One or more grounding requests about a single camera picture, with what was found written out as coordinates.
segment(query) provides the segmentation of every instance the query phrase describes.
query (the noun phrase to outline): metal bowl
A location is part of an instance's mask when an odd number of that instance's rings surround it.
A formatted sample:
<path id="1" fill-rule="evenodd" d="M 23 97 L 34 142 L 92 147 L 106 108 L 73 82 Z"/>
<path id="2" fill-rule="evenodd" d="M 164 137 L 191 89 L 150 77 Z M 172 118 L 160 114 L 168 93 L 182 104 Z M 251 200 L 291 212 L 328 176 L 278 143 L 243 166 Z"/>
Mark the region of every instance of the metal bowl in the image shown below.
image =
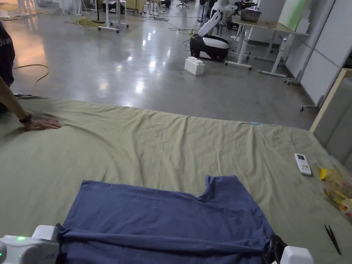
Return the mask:
<path id="1" fill-rule="evenodd" d="M 243 9 L 241 11 L 241 20 L 257 22 L 262 13 L 254 9 Z"/>

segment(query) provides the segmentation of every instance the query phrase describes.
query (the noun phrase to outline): green board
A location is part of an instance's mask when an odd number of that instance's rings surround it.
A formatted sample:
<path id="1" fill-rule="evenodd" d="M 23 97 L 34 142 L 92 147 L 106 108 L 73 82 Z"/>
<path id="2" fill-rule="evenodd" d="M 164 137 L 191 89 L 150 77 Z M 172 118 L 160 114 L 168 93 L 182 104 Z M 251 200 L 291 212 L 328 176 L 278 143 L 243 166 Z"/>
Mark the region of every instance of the green board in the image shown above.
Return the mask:
<path id="1" fill-rule="evenodd" d="M 305 5 L 306 0 L 286 0 L 281 11 L 279 23 L 292 31 L 296 31 Z"/>

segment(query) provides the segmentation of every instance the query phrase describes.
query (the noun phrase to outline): dark shirt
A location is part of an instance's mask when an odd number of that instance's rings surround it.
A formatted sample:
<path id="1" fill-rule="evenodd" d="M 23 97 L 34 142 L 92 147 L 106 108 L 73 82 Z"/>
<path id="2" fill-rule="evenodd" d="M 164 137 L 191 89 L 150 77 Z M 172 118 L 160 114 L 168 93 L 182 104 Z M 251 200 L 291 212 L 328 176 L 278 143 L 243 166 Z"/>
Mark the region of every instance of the dark shirt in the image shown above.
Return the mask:
<path id="1" fill-rule="evenodd" d="M 12 39 L 0 22 L 0 76 L 8 87 L 13 83 L 12 67 L 15 59 Z"/>

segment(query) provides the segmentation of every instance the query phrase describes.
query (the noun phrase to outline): tweezers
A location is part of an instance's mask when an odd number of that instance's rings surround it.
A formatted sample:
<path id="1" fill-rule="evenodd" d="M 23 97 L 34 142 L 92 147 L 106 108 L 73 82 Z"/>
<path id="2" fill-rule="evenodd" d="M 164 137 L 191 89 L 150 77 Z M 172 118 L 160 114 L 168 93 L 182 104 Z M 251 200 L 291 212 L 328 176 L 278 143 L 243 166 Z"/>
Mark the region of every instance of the tweezers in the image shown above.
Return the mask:
<path id="1" fill-rule="evenodd" d="M 330 237 L 332 243 L 334 244 L 334 246 L 335 246 L 335 248 L 336 248 L 336 250 L 337 250 L 337 253 L 338 253 L 339 255 L 341 255 L 341 251 L 340 251 L 340 249 L 339 249 L 339 246 L 337 245 L 337 241 L 336 241 L 334 232 L 332 232 L 330 225 L 329 225 L 329 229 L 330 229 L 330 230 L 326 227 L 326 225 L 324 225 L 324 226 L 325 226 L 326 232 L 328 232 L 328 235 L 329 235 L 329 237 Z"/>

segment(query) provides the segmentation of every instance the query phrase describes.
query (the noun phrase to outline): air conditioner remote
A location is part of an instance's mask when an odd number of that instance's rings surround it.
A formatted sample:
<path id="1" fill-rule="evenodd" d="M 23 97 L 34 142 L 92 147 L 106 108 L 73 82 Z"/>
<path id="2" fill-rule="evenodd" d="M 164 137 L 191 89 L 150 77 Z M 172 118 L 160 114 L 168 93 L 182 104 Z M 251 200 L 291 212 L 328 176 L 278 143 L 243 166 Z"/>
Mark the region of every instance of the air conditioner remote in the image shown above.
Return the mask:
<path id="1" fill-rule="evenodd" d="M 300 172 L 305 176 L 310 176 L 312 172 L 305 155 L 295 153 L 296 162 Z"/>

